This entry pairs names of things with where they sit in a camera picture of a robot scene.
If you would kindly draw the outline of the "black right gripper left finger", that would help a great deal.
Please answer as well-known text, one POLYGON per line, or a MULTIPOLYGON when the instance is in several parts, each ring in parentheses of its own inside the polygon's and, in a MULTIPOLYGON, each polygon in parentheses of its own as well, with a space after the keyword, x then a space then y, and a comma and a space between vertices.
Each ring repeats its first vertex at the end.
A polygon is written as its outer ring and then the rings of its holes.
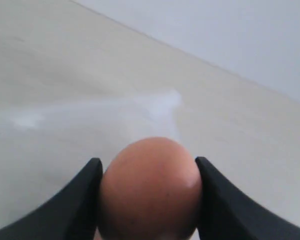
POLYGON ((102 176, 101 160, 92 158, 46 203, 1 228, 0 240, 92 240, 102 176))

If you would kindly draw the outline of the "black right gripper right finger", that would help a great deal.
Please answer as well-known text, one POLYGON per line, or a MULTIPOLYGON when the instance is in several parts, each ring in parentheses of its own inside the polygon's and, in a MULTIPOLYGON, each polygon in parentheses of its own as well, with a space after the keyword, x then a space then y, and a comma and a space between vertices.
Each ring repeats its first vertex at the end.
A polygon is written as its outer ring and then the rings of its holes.
POLYGON ((205 157, 197 157, 202 207, 201 240, 300 240, 300 227, 248 197, 205 157))

